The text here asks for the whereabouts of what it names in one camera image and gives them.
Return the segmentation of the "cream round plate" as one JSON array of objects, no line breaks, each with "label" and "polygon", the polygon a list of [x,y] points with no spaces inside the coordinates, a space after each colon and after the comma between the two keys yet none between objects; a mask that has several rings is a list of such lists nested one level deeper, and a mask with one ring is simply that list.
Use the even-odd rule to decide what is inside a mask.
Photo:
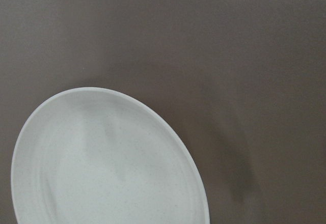
[{"label": "cream round plate", "polygon": [[41,103],[12,157],[18,223],[209,223],[188,149],[155,111],[123,93],[70,89]]}]

